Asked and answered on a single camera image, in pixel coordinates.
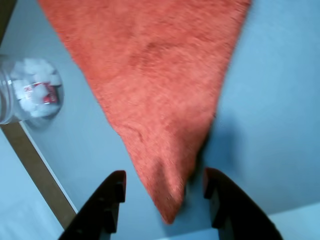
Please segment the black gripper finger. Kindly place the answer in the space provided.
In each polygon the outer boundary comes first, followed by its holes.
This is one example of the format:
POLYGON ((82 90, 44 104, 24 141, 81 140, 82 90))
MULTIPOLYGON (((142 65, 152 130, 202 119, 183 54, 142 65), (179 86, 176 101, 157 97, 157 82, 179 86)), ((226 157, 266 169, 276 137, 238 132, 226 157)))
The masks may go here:
POLYGON ((124 170, 112 172, 95 190, 59 237, 61 240, 109 240, 117 232, 120 204, 126 200, 124 170))
POLYGON ((209 200, 211 227, 221 240, 281 240, 265 212, 226 174, 206 167, 203 196, 209 200))

